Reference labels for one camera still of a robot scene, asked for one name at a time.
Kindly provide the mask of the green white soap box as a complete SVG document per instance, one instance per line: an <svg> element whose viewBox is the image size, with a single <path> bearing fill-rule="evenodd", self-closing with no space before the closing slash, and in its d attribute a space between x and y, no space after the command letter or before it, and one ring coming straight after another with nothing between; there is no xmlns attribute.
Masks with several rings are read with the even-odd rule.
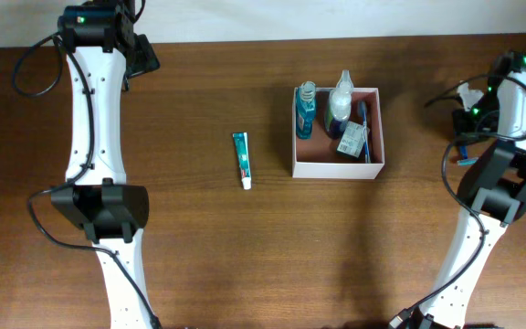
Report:
<svg viewBox="0 0 526 329"><path fill-rule="evenodd" d="M358 159L363 152L363 127L356 122L348 122L336 151Z"/></svg>

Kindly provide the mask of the blue white toothbrush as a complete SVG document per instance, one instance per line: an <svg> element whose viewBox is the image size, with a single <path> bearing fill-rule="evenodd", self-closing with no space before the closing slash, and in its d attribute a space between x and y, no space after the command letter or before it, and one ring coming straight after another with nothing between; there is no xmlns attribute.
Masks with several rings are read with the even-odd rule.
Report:
<svg viewBox="0 0 526 329"><path fill-rule="evenodd" d="M369 139L368 139L368 133L369 133L369 127L368 127L368 121L367 121L367 105L365 101L358 101L357 103L357 113L359 117L362 119L362 127L363 127L363 154L364 154L364 161L369 164L371 163L371 156L369 151Z"/></svg>

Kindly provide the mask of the clear foam pump bottle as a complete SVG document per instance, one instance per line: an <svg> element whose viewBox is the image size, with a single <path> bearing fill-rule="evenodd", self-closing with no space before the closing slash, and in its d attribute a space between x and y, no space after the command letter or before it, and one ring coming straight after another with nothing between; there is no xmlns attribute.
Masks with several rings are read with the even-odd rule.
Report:
<svg viewBox="0 0 526 329"><path fill-rule="evenodd" d="M330 91L324 115L324 127L332 139L340 138L351 116L353 83L350 71L345 69L336 87Z"/></svg>

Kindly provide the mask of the teal mouthwash bottle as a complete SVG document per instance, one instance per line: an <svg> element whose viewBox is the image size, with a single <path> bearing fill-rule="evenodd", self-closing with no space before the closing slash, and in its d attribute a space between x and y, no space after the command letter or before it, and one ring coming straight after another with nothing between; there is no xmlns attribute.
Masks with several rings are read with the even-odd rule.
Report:
<svg viewBox="0 0 526 329"><path fill-rule="evenodd" d="M316 108L316 85L312 81L306 81L296 92L296 134L302 140L311 138Z"/></svg>

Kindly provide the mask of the blue disposable razor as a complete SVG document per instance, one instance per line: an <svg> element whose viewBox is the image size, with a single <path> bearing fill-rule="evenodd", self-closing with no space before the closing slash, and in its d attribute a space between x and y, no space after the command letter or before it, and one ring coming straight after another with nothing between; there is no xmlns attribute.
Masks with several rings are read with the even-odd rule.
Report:
<svg viewBox="0 0 526 329"><path fill-rule="evenodd" d="M458 147L459 159L457 160L458 166L470 166L475 164L478 161L477 157L469 157L468 149L465 145Z"/></svg>

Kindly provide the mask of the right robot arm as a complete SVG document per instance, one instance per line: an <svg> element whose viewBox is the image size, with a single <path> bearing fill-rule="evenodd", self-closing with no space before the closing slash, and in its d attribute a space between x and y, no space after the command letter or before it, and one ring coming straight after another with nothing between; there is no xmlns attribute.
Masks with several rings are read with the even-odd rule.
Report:
<svg viewBox="0 0 526 329"><path fill-rule="evenodd" d="M462 80L431 99L453 99L455 137L447 147L490 141L447 189L459 204L458 225L432 291L400 311L392 328L465 328L468 303L492 249L507 228L526 213L526 53L499 55L485 90Z"/></svg>

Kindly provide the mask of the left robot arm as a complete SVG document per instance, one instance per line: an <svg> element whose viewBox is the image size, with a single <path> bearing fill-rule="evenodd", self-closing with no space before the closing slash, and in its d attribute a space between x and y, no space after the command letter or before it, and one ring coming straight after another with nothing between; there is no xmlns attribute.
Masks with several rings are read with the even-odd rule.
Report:
<svg viewBox="0 0 526 329"><path fill-rule="evenodd" d="M142 265L149 219L145 187L130 185L121 154L121 94L131 78L160 67L147 37L137 35L144 2L87 1L58 19L58 45L72 88L71 155L52 206L83 231L100 262L112 328L158 328Z"/></svg>

